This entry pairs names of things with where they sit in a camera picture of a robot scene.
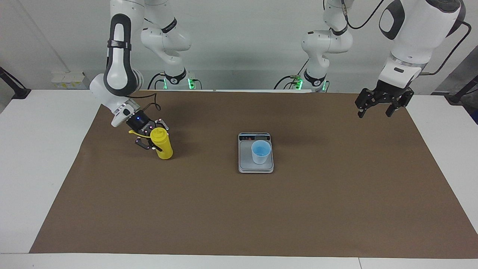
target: white table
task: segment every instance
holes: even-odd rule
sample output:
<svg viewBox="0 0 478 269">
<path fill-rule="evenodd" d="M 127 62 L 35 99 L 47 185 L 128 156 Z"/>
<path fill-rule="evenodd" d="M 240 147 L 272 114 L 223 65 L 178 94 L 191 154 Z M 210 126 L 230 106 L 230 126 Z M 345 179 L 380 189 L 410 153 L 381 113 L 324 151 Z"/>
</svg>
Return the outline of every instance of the white table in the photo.
<svg viewBox="0 0 478 269">
<path fill-rule="evenodd" d="M 1 269 L 478 269 L 478 260 L 27 254 L 99 106 L 89 91 L 35 90 L 0 114 Z M 439 96 L 415 96 L 408 111 L 478 231 L 478 126 Z"/>
</svg>

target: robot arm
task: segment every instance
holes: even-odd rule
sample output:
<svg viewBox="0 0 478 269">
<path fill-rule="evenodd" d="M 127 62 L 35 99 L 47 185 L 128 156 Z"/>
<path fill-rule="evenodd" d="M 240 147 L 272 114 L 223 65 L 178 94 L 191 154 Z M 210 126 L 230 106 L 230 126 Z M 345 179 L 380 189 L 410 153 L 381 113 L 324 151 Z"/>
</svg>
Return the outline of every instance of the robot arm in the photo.
<svg viewBox="0 0 478 269">
<path fill-rule="evenodd" d="M 110 0 L 110 13 L 106 71 L 92 80 L 90 91 L 114 114 L 111 124 L 117 127 L 140 111 L 128 96 L 143 85 L 141 72 L 130 63 L 131 37 L 143 21 L 153 26 L 142 31 L 141 40 L 166 62 L 165 76 L 172 85 L 181 86 L 187 75 L 177 51 L 188 50 L 191 41 L 177 26 L 168 0 Z"/>
<path fill-rule="evenodd" d="M 363 89 L 355 104 L 362 118 L 368 108 L 391 103 L 391 117 L 414 95 L 409 87 L 430 61 L 433 51 L 463 23 L 460 0 L 393 1 L 383 12 L 380 30 L 394 41 L 375 90 Z"/>
<path fill-rule="evenodd" d="M 164 75 L 167 88 L 189 85 L 188 73 L 178 52 L 191 48 L 191 38 L 177 25 L 169 0 L 146 0 L 144 19 L 151 25 L 141 32 L 141 41 L 166 63 Z"/>
<path fill-rule="evenodd" d="M 308 32 L 302 40 L 302 49 L 309 55 L 309 64 L 304 72 L 304 78 L 312 88 L 321 89 L 325 82 L 330 65 L 327 53 L 344 53 L 353 44 L 352 34 L 348 31 L 344 10 L 349 11 L 354 0 L 327 0 L 324 11 L 324 21 L 329 30 Z"/>
</svg>

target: black cable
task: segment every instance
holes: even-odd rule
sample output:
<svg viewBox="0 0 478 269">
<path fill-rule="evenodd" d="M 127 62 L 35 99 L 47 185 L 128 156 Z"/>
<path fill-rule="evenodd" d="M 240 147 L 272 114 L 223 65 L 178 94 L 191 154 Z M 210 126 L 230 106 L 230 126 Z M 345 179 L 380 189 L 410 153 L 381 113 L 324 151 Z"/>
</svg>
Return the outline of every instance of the black cable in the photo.
<svg viewBox="0 0 478 269">
<path fill-rule="evenodd" d="M 461 45 L 461 43 L 463 43 L 463 41 L 470 35 L 471 33 L 471 25 L 467 22 L 461 22 L 461 24 L 465 25 L 468 27 L 468 32 L 465 34 L 465 36 L 463 36 L 463 38 L 456 44 L 456 46 L 451 50 L 450 54 L 448 54 L 448 56 L 446 57 L 445 61 L 443 61 L 442 65 L 440 66 L 440 68 L 438 68 L 437 71 L 433 72 L 433 73 L 428 73 L 428 72 L 424 72 L 424 73 L 420 73 L 420 76 L 433 76 L 433 75 L 436 75 L 438 72 L 440 72 L 442 70 L 442 68 L 445 66 L 446 62 L 448 62 L 448 60 L 450 59 L 450 57 L 453 55 L 453 53 L 456 51 L 456 49 Z"/>
<path fill-rule="evenodd" d="M 125 97 L 131 98 L 131 99 L 143 99 L 143 98 L 148 98 L 148 97 L 154 96 L 155 94 L 156 93 L 146 95 L 146 96 L 125 96 Z"/>
<path fill-rule="evenodd" d="M 193 79 L 193 81 L 199 81 L 199 84 L 201 85 L 201 90 L 203 89 L 203 83 L 202 83 L 200 80 L 198 80 L 198 79 Z"/>
<path fill-rule="evenodd" d="M 158 95 L 158 93 L 154 94 L 154 103 L 149 103 L 148 105 L 146 105 L 144 107 L 143 111 L 146 111 L 151 105 L 154 105 L 158 111 L 161 111 L 161 106 L 156 102 L 156 96 L 157 95 Z"/>
<path fill-rule="evenodd" d="M 164 83 L 164 79 L 157 80 L 157 81 L 154 83 L 154 89 L 155 89 L 155 90 L 156 90 L 156 86 L 157 86 L 158 82 Z"/>
<path fill-rule="evenodd" d="M 5 74 L 7 74 L 12 80 L 15 80 L 18 84 L 20 84 L 20 86 L 22 86 L 24 89 L 26 89 L 26 87 L 12 74 L 10 74 L 7 70 L 3 69 L 3 72 L 5 72 Z"/>
<path fill-rule="evenodd" d="M 471 93 L 473 93 L 473 92 L 475 92 L 475 91 L 478 91 L 478 89 L 472 90 L 471 92 L 467 92 L 467 93 L 465 93 L 465 94 L 463 94 L 463 95 L 468 95 L 468 94 L 471 94 Z"/>
<path fill-rule="evenodd" d="M 310 58 L 307 59 L 307 61 L 305 62 L 305 64 L 302 66 L 302 68 L 300 69 L 300 71 L 297 73 L 297 75 L 299 76 L 300 73 L 302 72 L 302 70 L 304 69 L 304 67 L 307 65 L 307 63 L 310 61 Z"/>
<path fill-rule="evenodd" d="M 360 29 L 360 28 L 363 28 L 366 24 L 368 24 L 368 23 L 370 22 L 370 20 L 372 19 L 373 15 L 375 15 L 375 13 L 377 12 L 377 10 L 379 10 L 380 6 L 383 4 L 384 1 L 385 1 L 385 0 L 380 1 L 380 3 L 379 3 L 378 6 L 375 8 L 375 10 L 372 12 L 372 14 L 370 15 L 370 17 L 369 17 L 361 26 L 359 26 L 359 27 L 352 26 L 352 25 L 350 24 L 350 22 L 348 21 L 348 15 L 345 15 L 345 20 L 347 21 L 347 25 L 348 25 L 350 28 L 354 29 L 354 30 L 358 30 L 358 29 Z M 345 7 L 345 9 L 347 10 L 347 7 L 345 6 L 344 0 L 342 0 L 342 5 L 343 5 L 343 6 Z"/>
<path fill-rule="evenodd" d="M 152 85 L 152 82 L 154 81 L 154 79 L 157 78 L 158 76 L 162 76 L 162 75 L 163 75 L 163 73 L 158 73 L 158 74 L 154 75 L 153 78 L 150 81 L 150 84 L 148 85 L 147 90 L 151 90 L 151 85 Z"/>
<path fill-rule="evenodd" d="M 286 77 L 281 78 L 281 80 L 279 80 L 279 82 L 277 82 L 277 84 L 275 84 L 274 90 L 277 90 L 277 87 L 279 86 L 279 84 L 281 82 L 283 82 L 284 80 L 288 79 L 288 78 L 291 78 L 291 76 L 286 76 Z"/>
<path fill-rule="evenodd" d="M 294 85 L 294 84 L 295 84 L 295 82 L 289 82 L 289 83 L 287 83 L 287 84 L 284 86 L 284 89 L 283 89 L 283 90 L 285 90 L 285 88 L 286 88 L 288 85 L 290 85 L 290 86 L 289 86 L 289 89 L 290 89 L 290 87 L 291 87 L 292 85 Z"/>
</svg>

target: yellow bottle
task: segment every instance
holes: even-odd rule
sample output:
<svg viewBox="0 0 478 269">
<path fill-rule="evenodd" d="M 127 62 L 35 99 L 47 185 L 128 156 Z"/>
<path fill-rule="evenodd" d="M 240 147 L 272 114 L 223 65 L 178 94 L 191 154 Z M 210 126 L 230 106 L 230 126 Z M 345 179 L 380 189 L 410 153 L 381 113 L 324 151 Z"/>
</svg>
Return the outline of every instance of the yellow bottle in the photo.
<svg viewBox="0 0 478 269">
<path fill-rule="evenodd" d="M 160 148 L 156 149 L 158 157 L 163 160 L 168 160 L 173 156 L 173 148 L 171 147 L 171 142 L 169 141 L 168 132 L 163 128 L 155 128 L 150 133 L 151 141 Z"/>
</svg>

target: kitchen scale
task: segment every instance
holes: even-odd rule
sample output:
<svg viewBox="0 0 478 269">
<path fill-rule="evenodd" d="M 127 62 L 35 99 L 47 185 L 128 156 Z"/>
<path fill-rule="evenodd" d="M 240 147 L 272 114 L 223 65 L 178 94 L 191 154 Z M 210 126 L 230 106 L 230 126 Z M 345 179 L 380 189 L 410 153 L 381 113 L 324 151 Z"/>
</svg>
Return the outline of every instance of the kitchen scale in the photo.
<svg viewBox="0 0 478 269">
<path fill-rule="evenodd" d="M 252 144 L 258 140 L 265 140 L 271 144 L 269 133 L 240 133 L 239 143 L 239 172 L 243 174 L 270 174 L 274 171 L 274 155 L 271 155 L 264 164 L 256 164 L 252 160 Z"/>
</svg>

